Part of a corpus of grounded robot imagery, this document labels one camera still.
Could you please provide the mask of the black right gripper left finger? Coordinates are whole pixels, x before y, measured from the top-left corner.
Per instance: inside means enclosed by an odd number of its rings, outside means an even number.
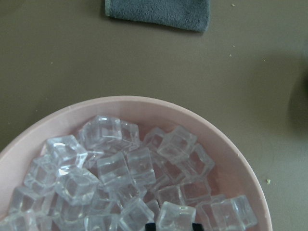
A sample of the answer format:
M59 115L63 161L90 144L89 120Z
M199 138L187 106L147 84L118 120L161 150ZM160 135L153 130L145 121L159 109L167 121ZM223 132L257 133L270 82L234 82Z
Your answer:
M155 231L155 223L145 224L145 231Z

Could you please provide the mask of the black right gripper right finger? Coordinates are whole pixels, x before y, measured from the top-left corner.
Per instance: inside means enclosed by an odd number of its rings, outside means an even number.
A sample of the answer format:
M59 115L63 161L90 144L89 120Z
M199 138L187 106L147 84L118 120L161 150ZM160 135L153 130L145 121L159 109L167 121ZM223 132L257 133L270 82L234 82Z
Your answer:
M203 226L200 223L193 223L192 230L193 231L203 231Z

